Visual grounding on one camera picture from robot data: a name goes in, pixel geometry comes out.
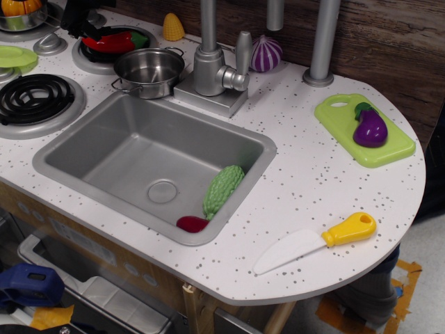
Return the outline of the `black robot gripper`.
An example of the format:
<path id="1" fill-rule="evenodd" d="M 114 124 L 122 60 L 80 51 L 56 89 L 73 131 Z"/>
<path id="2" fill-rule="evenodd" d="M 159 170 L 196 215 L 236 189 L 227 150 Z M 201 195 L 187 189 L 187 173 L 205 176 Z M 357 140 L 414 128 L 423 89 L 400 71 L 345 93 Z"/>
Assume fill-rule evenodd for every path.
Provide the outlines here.
<path id="1" fill-rule="evenodd" d="M 100 32 L 88 21 L 91 9 L 115 7 L 115 0 L 69 0 L 63 11 L 60 27 L 73 38 L 101 39 Z"/>

